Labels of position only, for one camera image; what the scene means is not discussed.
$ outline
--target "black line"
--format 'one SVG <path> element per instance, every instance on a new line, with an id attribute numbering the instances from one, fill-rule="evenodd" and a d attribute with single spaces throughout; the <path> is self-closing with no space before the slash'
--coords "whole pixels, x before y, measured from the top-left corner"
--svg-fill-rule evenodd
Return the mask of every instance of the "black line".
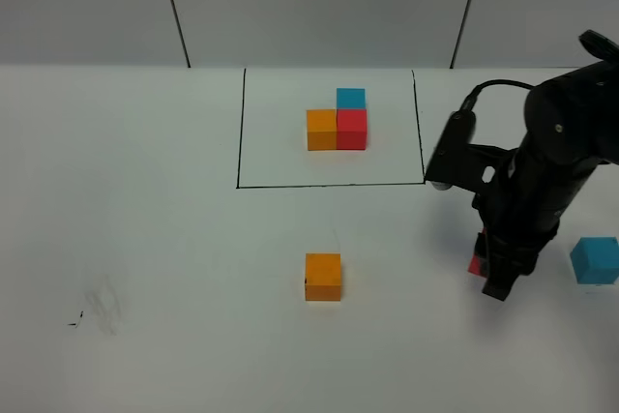
<path id="1" fill-rule="evenodd" d="M 466 18 L 468 17 L 468 10 L 471 7 L 471 0 L 466 0 L 466 7 L 464 7 L 464 16 L 462 17 L 462 23 L 460 24 L 460 30 L 457 33 L 456 47 L 454 48 L 454 55 L 452 55 L 452 63 L 449 66 L 450 70 L 454 68 L 454 64 L 456 63 L 457 51 L 460 48 L 460 41 L 462 40 L 462 32 L 464 31 L 464 24 L 466 23 Z"/>
<path id="2" fill-rule="evenodd" d="M 187 53 L 187 46 L 185 45 L 185 36 L 183 36 L 183 29 L 181 28 L 181 21 L 178 19 L 178 12 L 176 11 L 176 3 L 174 0 L 170 0 L 170 4 L 172 4 L 172 12 L 174 13 L 174 19 L 176 21 L 176 29 L 178 29 L 178 35 L 181 38 L 181 45 L 183 46 L 183 53 L 185 54 L 185 62 L 187 63 L 187 68 L 192 67 L 192 63 L 190 62 L 190 56 Z"/>
<path id="3" fill-rule="evenodd" d="M 236 169 L 236 189 L 240 188 L 241 183 L 241 155 L 243 152 L 243 120 L 245 119 L 245 75 L 248 69 L 243 69 L 243 98 L 241 99 L 241 129 L 239 130 L 239 165 Z"/>
<path id="4" fill-rule="evenodd" d="M 67 326 L 75 326 L 77 328 L 77 326 L 79 326 L 79 323 L 81 323 L 81 318 L 84 317 L 84 312 L 79 314 L 79 319 L 77 320 L 76 323 L 70 323 Z"/>
<path id="5" fill-rule="evenodd" d="M 415 98 L 415 116 L 417 116 L 417 136 L 419 137 L 419 158 L 422 161 L 422 175 L 424 183 L 426 182 L 426 167 L 424 166 L 424 147 L 422 146 L 422 127 L 419 121 L 419 108 L 417 107 L 417 80 L 415 79 L 415 70 L 410 71 L 413 74 L 413 97 Z"/>
<path id="6" fill-rule="evenodd" d="M 366 184 L 308 184 L 301 186 L 241 186 L 237 189 L 303 189 L 303 188 L 362 188 L 374 186 L 424 186 L 423 183 L 366 183 Z"/>

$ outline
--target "white table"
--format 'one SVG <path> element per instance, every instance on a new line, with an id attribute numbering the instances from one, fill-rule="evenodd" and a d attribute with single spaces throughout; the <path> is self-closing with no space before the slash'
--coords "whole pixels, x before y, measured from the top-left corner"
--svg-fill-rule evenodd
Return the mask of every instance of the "white table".
<path id="1" fill-rule="evenodd" d="M 416 70 L 425 162 L 475 84 L 558 73 Z M 619 235 L 614 166 L 501 304 L 470 193 L 237 190 L 242 77 L 0 68 L 2 411 L 616 411 L 619 294 L 568 256 Z M 523 98 L 487 89 L 475 141 L 518 145 Z M 340 304 L 304 301 L 307 251 Z"/>

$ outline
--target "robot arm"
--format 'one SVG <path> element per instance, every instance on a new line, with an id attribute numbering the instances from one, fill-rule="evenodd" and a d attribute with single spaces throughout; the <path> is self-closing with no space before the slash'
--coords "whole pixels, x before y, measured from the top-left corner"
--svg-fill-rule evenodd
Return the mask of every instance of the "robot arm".
<path id="1" fill-rule="evenodd" d="M 559 220 L 601 163 L 619 163 L 619 47 L 587 31 L 580 42 L 601 62 L 539 86 L 489 81 L 453 113 L 427 167 L 437 189 L 458 186 L 475 194 L 485 232 L 475 254 L 486 277 L 484 293 L 505 300 L 520 275 L 530 275 Z M 473 107 L 488 85 L 530 89 L 524 106 L 527 133 L 517 149 L 470 144 Z M 495 170 L 482 180 L 488 166 Z"/>

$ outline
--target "black cable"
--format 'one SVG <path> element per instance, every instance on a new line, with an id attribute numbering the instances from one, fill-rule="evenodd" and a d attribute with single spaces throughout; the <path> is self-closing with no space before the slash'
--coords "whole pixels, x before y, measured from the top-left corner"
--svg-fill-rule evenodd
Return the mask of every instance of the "black cable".
<path id="1" fill-rule="evenodd" d="M 533 89 L 534 87 L 531 84 L 527 84 L 526 82 L 512 81 L 510 79 L 493 79 L 491 81 L 486 81 L 473 88 L 471 93 L 468 96 L 466 96 L 466 99 L 464 99 L 464 102 L 462 103 L 460 110 L 473 110 L 473 107 L 475 106 L 475 103 L 477 102 L 477 98 L 479 97 L 479 95 L 482 93 L 484 89 L 486 89 L 489 86 L 499 86 L 499 85 L 520 87 L 522 89 L 527 89 L 529 91 Z"/>

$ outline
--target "orange cube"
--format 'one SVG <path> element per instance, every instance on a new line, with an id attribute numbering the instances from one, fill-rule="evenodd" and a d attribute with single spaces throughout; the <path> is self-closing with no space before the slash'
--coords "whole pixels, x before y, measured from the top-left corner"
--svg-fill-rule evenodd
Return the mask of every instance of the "orange cube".
<path id="1" fill-rule="evenodd" d="M 306 254 L 306 300 L 341 300 L 339 253 Z"/>
<path id="2" fill-rule="evenodd" d="M 308 110 L 308 150 L 338 148 L 338 115 L 332 110 Z"/>

